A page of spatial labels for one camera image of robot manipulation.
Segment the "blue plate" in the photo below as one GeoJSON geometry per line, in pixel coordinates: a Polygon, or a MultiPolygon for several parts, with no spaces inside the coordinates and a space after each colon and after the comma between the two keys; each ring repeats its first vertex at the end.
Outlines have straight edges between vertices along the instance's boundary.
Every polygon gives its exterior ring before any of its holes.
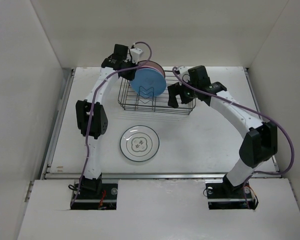
{"type": "Polygon", "coordinates": [[[140,68],[135,72],[130,87],[142,97],[157,97],[166,90],[165,76],[152,68],[140,68]]]}

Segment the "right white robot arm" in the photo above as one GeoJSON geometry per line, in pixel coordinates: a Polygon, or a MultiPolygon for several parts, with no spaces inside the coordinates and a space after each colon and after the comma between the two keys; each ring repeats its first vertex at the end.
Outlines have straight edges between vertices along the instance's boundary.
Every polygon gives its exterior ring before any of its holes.
{"type": "Polygon", "coordinates": [[[239,106],[227,88],[220,82],[211,82],[206,67],[173,67],[178,83],[168,86],[168,106],[178,108],[177,97],[182,104],[193,99],[204,102],[220,113],[239,132],[243,142],[239,148],[239,160],[224,175],[220,185],[228,198],[243,189],[255,169],[268,161],[278,151],[278,128],[273,121],[262,121],[239,106]]]}

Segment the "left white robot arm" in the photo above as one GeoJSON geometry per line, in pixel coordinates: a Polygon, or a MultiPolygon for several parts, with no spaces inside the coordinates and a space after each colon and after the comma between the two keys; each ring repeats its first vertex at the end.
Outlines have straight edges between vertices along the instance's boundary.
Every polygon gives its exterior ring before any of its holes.
{"type": "Polygon", "coordinates": [[[119,78],[134,79],[143,53],[144,51],[135,45],[128,47],[116,44],[113,53],[103,60],[98,79],[87,97],[75,104],[77,127],[85,138],[86,146],[86,160],[79,179],[79,191],[85,192],[90,198],[97,198],[102,192],[97,139],[104,135],[108,128],[103,103],[119,78]]]}

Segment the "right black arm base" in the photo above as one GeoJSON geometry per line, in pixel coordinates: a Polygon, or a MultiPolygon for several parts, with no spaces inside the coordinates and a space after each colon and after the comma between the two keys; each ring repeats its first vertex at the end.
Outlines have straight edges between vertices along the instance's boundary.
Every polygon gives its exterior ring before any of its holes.
{"type": "Polygon", "coordinates": [[[223,182],[207,181],[202,194],[207,198],[209,210],[256,210],[259,205],[248,181],[234,189],[223,182]]]}

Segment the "pink plate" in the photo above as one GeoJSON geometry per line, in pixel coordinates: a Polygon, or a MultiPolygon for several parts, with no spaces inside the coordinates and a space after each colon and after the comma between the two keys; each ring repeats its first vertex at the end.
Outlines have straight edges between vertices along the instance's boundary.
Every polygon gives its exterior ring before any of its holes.
{"type": "Polygon", "coordinates": [[[166,77],[166,73],[161,65],[159,65],[157,62],[149,60],[142,60],[138,62],[138,65],[141,66],[141,68],[148,68],[153,69],[159,72],[164,78],[166,77]]]}

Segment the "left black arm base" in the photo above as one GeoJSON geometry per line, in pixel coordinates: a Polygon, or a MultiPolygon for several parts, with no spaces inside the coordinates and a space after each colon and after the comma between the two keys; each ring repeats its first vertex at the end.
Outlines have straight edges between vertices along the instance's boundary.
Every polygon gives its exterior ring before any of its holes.
{"type": "Polygon", "coordinates": [[[69,184],[68,188],[72,191],[70,200],[71,210],[98,210],[108,211],[117,209],[117,197],[119,185],[113,183],[98,183],[96,190],[85,189],[79,183],[69,184]]]}

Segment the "dark wire dish rack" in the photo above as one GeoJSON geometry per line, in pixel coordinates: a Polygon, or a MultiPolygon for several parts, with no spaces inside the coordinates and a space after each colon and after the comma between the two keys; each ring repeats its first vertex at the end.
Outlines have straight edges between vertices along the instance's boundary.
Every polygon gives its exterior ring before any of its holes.
{"type": "Polygon", "coordinates": [[[166,88],[157,97],[143,97],[136,93],[130,86],[130,81],[122,79],[118,93],[119,105],[127,111],[157,112],[167,114],[189,115],[196,107],[196,100],[187,104],[181,104],[179,96],[176,97],[179,107],[168,106],[169,93],[168,86],[178,83],[177,78],[169,70],[165,71],[166,88]]]}

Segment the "white plate with flower outline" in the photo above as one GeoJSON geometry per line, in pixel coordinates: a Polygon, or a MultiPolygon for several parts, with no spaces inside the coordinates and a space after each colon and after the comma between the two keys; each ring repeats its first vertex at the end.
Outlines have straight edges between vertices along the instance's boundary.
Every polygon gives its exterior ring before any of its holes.
{"type": "Polygon", "coordinates": [[[160,148],[160,138],[151,127],[135,125],[122,134],[119,147],[128,160],[143,163],[157,154],[160,148]]]}

